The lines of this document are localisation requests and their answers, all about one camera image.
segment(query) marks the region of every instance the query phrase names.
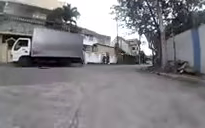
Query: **tree trunk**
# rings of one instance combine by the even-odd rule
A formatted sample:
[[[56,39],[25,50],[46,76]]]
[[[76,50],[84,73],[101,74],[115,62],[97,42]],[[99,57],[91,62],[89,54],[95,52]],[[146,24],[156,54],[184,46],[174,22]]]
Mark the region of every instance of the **tree trunk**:
[[[167,45],[166,45],[166,38],[165,38],[165,28],[163,25],[163,18],[162,18],[162,8],[161,8],[159,0],[157,0],[157,13],[158,13],[159,27],[160,27],[162,68],[164,69],[167,63]]]

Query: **road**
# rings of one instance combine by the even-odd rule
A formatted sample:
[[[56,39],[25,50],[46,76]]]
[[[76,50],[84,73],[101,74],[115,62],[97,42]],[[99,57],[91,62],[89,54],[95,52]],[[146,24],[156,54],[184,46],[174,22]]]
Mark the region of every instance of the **road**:
[[[205,87],[139,66],[0,67],[0,128],[205,128]]]

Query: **house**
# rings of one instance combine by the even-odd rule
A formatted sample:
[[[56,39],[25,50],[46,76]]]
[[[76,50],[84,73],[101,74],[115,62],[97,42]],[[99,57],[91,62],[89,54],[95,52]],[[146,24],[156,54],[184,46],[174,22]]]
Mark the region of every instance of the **house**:
[[[122,49],[125,54],[131,56],[138,56],[140,51],[140,41],[138,39],[126,40],[123,37],[116,37],[110,44],[110,46],[115,47],[118,42],[118,47]]]
[[[139,63],[140,41],[138,39],[126,40],[123,37],[116,37],[110,46],[118,47],[117,62],[122,64]]]
[[[123,52],[127,55],[131,55],[131,48],[127,40],[122,37],[116,37],[111,43],[110,46],[115,47],[118,44],[118,47],[123,50]]]
[[[44,27],[51,12],[38,6],[0,0],[0,62],[10,62],[10,49],[18,37],[30,37],[35,27]]]
[[[139,56],[141,42],[138,39],[129,39],[127,42],[130,47],[131,55]]]
[[[84,37],[85,63],[102,63],[102,58],[105,55],[109,55],[110,63],[116,63],[114,47],[109,46],[110,36],[98,34],[86,28],[82,28],[82,35]]]
[[[109,56],[110,64],[117,63],[114,47],[96,43],[92,46],[91,51],[85,52],[85,63],[101,64],[103,63],[103,57],[107,55]]]

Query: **asphalt road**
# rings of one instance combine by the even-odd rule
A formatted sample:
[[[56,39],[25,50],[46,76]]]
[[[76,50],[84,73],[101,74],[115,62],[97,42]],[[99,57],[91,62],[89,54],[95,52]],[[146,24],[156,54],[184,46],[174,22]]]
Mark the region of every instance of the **asphalt road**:
[[[205,87],[139,66],[0,67],[0,128],[205,128]]]

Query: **white truck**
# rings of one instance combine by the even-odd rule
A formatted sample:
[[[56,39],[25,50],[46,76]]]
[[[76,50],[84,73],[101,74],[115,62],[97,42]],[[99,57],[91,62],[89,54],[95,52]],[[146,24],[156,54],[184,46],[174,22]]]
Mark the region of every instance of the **white truck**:
[[[18,38],[11,58],[19,66],[33,63],[83,64],[83,37],[64,31],[35,28],[31,38]]]

